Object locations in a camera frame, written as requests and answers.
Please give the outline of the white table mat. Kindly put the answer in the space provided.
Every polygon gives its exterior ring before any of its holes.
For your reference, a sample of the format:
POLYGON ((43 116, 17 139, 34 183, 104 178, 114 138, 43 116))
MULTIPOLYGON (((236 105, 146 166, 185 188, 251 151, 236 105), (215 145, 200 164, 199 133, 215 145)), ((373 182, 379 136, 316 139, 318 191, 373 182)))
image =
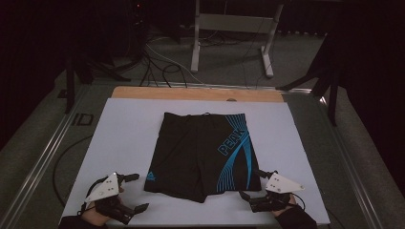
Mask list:
MULTIPOLYGON (((287 104, 111 98, 106 102, 96 131, 63 211, 77 213, 89 187, 113 172, 145 177, 149 169, 164 113, 177 115, 243 114, 252 144, 264 171, 277 171, 303 185, 299 197, 307 213, 319 224, 330 219, 310 168, 287 104)), ((123 202, 145 203, 145 212, 132 218, 133 227, 270 226, 274 217, 254 213, 236 192, 210 196, 203 203, 144 191, 144 181, 124 186, 123 202)))

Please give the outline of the white desk frame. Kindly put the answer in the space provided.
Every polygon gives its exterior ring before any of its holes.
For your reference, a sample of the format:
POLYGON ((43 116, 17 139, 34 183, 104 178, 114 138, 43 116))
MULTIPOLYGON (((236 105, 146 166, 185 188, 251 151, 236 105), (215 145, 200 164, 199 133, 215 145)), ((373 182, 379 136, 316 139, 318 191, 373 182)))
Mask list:
POLYGON ((192 73, 199 71, 200 62, 200 30, 209 31, 237 31, 266 33, 267 42, 261 47, 261 56, 263 60, 265 76, 271 78, 274 76, 272 61, 269 57, 269 51, 273 43, 276 29, 282 14, 286 1, 280 1, 276 5, 275 12, 271 17, 242 16, 213 14, 201 12, 201 0, 195 0, 195 26, 194 26, 194 45, 191 57, 190 70, 192 73))

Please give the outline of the black shorts with blue stripes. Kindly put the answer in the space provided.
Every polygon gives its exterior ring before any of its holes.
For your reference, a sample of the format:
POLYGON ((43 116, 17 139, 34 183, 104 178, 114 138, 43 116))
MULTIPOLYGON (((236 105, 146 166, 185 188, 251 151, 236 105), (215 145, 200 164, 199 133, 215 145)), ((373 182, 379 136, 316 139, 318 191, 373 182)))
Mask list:
POLYGON ((226 191, 259 191, 244 114, 166 113, 144 190, 198 203, 226 191))

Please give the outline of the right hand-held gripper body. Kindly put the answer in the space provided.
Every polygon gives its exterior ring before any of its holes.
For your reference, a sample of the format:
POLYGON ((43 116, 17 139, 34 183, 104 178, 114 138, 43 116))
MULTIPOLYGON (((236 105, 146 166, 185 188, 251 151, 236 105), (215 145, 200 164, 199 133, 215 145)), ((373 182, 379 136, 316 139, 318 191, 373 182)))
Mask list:
POLYGON ((284 209, 289 202, 289 195, 303 191, 305 187, 274 171, 270 179, 267 178, 266 195, 261 198, 252 198, 249 202, 253 213, 269 212, 284 209))

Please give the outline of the metal floor rail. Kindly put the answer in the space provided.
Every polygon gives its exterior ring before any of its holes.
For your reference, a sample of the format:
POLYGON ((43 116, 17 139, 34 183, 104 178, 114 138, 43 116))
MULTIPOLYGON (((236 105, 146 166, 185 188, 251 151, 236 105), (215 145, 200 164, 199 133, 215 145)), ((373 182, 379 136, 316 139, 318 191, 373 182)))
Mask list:
POLYGON ((51 166, 74 116, 58 93, 49 93, 0 151, 0 229, 57 227, 63 207, 51 166))
POLYGON ((333 141, 336 144, 338 155, 341 158, 342 166, 345 170, 346 177, 351 184, 357 203, 365 217, 370 229, 383 229, 383 225, 377 213, 375 212, 373 203, 369 193, 365 189, 362 180, 354 167, 354 163, 350 158, 350 152, 346 147, 343 138, 337 127, 333 126, 328 117, 328 103, 324 97, 316 98, 315 101, 319 105, 320 112, 323 114, 323 120, 326 123, 329 132, 332 135, 333 141))
POLYGON ((185 89, 229 89, 229 90, 271 90, 278 91, 281 94, 310 94, 311 89, 291 89, 289 91, 281 91, 272 86, 240 86, 240 85, 217 85, 217 84, 203 84, 203 83, 189 83, 189 82, 163 82, 153 81, 152 83, 139 84, 140 87, 157 87, 157 88, 185 88, 185 89))

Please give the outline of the black metal stand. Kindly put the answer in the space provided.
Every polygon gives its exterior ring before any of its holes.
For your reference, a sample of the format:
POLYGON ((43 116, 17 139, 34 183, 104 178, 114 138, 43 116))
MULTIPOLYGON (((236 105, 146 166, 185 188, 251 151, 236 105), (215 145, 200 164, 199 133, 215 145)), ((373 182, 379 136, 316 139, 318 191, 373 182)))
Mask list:
POLYGON ((84 52, 68 52, 65 59, 66 91, 64 93, 64 98, 66 99, 66 114, 73 109, 75 104, 75 75, 77 75, 85 84, 91 84, 94 80, 91 74, 91 68, 106 73, 116 81, 130 81, 129 78, 123 77, 115 71, 105 67, 84 52))
POLYGON ((327 91, 329 92, 328 118, 333 126, 336 126, 335 110, 337 103, 337 92, 339 83, 339 74, 333 67, 333 49, 331 41, 333 35, 328 33, 319 48, 319 51, 312 60, 307 73, 287 85, 278 86, 279 91, 290 91, 312 79, 317 81, 312 87, 310 94, 316 97, 322 97, 327 91))

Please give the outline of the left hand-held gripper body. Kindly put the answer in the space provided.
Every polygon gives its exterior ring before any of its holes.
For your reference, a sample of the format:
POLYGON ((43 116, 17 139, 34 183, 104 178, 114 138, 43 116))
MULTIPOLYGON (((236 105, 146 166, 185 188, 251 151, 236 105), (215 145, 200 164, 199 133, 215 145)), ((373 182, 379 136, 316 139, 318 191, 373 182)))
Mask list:
POLYGON ((113 172, 108 177, 98 179, 89 188, 85 202, 93 202, 100 214, 123 224, 128 224, 135 213, 134 209, 123 205, 118 199, 121 184, 125 182, 124 176, 127 175, 113 172))

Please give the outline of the person's right hand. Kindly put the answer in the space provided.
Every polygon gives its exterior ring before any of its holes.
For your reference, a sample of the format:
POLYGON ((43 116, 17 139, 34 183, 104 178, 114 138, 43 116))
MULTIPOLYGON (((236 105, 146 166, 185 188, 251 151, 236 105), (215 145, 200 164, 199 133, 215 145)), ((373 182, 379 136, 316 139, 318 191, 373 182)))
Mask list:
POLYGON ((283 213, 285 213, 286 210, 289 210, 289 209, 295 207, 296 205, 297 205, 297 202, 296 202, 296 200, 295 200, 294 194, 290 194, 290 195, 289 195, 289 202, 288 202, 287 206, 286 206, 284 209, 277 210, 277 211, 272 211, 271 214, 272 214, 274 217, 279 217, 279 216, 281 216, 283 213))

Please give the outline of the person's left hand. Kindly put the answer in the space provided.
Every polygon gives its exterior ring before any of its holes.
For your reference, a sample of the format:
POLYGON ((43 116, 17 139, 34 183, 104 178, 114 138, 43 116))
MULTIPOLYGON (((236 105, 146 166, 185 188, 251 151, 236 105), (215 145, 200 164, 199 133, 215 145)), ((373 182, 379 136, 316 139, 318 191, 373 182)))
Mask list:
POLYGON ((81 218, 94 226, 103 226, 110 220, 109 217, 100 214, 96 210, 96 206, 93 202, 91 202, 87 209, 82 213, 81 218))

